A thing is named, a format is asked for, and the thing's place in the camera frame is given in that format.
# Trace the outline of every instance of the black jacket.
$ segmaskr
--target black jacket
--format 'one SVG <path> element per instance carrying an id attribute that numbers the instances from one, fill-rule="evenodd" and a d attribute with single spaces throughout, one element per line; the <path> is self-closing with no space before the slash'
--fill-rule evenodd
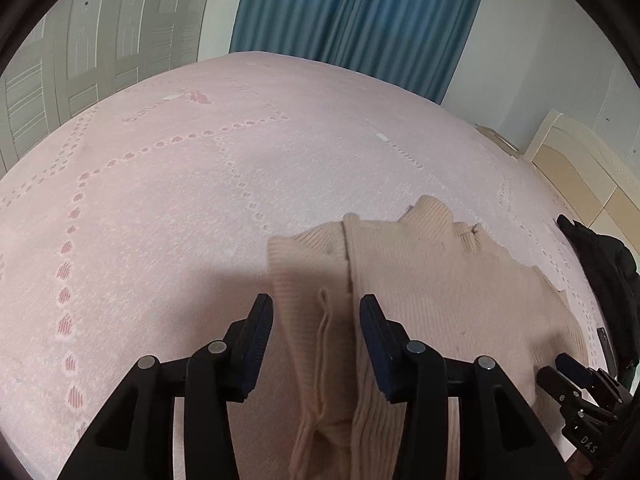
<path id="1" fill-rule="evenodd" d="M 640 276 L 629 249 L 560 215 L 558 227 L 574 247 L 609 327 L 618 380 L 631 386 L 640 361 Z"/>

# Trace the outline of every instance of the blue curtain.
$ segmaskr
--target blue curtain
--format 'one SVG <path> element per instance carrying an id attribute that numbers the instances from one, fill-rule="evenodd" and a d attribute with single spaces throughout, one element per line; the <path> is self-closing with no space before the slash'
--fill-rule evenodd
<path id="1" fill-rule="evenodd" d="M 440 103 L 480 0 L 240 0 L 230 52 L 338 65 Z"/>

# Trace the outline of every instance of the silver screw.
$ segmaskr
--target silver screw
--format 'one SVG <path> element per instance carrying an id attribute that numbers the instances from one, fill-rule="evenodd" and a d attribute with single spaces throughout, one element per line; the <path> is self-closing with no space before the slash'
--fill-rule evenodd
<path id="1" fill-rule="evenodd" d="M 145 355 L 138 359 L 138 368 L 142 368 L 143 370 L 151 368 L 154 364 L 156 364 L 156 358 L 152 355 Z"/>
<path id="2" fill-rule="evenodd" d="M 421 354 L 427 349 L 422 341 L 411 340 L 406 344 L 406 349 L 412 354 Z"/>
<path id="3" fill-rule="evenodd" d="M 214 341 L 209 345 L 209 352 L 212 354 L 222 354 L 226 350 L 226 343 L 224 341 Z"/>
<path id="4" fill-rule="evenodd" d="M 478 358 L 478 364 L 485 370 L 491 370 L 495 368 L 495 361 L 488 355 L 482 355 Z"/>

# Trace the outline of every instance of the wall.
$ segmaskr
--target wall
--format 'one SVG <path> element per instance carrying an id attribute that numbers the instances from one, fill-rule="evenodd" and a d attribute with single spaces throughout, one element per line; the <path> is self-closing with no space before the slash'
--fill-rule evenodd
<path id="1" fill-rule="evenodd" d="M 574 0 L 482 0 L 442 106 L 522 150 L 555 108 L 640 176 L 640 89 Z"/>
<path id="2" fill-rule="evenodd" d="M 207 0 L 202 19 L 198 61 L 229 52 L 240 0 Z"/>

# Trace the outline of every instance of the headboard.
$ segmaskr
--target headboard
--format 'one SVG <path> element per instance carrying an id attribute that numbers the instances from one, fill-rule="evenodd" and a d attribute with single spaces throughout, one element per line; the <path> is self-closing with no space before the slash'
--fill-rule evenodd
<path id="1" fill-rule="evenodd" d="M 640 180 L 593 130 L 551 110 L 523 157 L 558 189 L 580 222 L 622 240 L 640 264 Z"/>

